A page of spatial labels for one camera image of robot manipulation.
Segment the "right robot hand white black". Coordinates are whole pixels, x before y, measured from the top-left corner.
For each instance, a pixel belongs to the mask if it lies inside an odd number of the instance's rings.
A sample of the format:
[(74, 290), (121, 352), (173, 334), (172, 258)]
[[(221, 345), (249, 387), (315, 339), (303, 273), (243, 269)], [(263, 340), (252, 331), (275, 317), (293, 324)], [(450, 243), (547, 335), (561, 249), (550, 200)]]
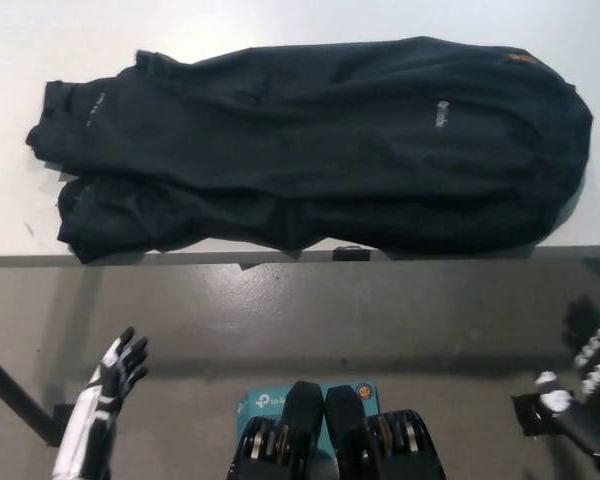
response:
[(580, 377), (578, 396), (555, 373), (536, 379), (539, 410), (553, 426), (587, 454), (600, 458), (600, 309), (587, 296), (569, 303), (562, 340)]

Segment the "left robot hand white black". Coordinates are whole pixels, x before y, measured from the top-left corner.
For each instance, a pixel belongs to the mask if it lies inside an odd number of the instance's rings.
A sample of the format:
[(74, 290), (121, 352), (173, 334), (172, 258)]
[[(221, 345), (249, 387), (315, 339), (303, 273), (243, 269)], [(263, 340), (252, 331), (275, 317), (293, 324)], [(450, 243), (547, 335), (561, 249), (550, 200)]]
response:
[(57, 452), (53, 480), (102, 480), (111, 477), (111, 456), (122, 407), (145, 377), (148, 339), (129, 327), (99, 361), (80, 392)]

